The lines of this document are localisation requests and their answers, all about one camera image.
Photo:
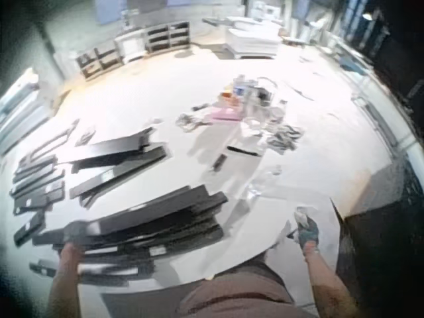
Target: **glove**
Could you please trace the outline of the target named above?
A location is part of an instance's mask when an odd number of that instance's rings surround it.
[[[297,223],[297,229],[299,231],[299,244],[302,250],[306,242],[309,241],[314,242],[316,247],[318,248],[319,231],[317,223],[310,217],[307,217],[307,223],[308,227],[304,227],[301,223]]]
[[[83,239],[87,236],[89,223],[85,221],[75,221],[64,228],[64,243],[72,243],[83,250]]]

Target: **white furniture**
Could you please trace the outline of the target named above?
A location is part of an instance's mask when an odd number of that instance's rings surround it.
[[[118,47],[123,64],[143,58],[146,54],[144,30],[133,30],[117,36],[115,38],[115,45]]]
[[[244,56],[275,57],[280,47],[280,26],[265,21],[260,23],[250,18],[229,17],[233,27],[225,33],[224,47],[236,59]]]

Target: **ceiling light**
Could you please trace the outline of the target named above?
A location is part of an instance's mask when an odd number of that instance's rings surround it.
[[[372,21],[372,14],[371,14],[371,13],[369,13],[369,12],[364,13],[364,14],[362,15],[362,18],[364,18],[365,20],[368,20],[368,21]]]

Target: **shelving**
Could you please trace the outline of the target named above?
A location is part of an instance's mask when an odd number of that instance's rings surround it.
[[[86,80],[92,80],[106,71],[119,67],[121,58],[115,47],[101,44],[78,56],[76,62],[83,77]]]
[[[146,49],[150,55],[189,46],[189,22],[168,23],[146,29]]]

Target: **debris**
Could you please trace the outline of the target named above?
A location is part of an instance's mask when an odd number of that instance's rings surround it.
[[[295,150],[295,143],[303,134],[304,131],[301,128],[284,125],[274,135],[268,137],[266,142],[270,148],[274,148],[279,153],[287,149]]]

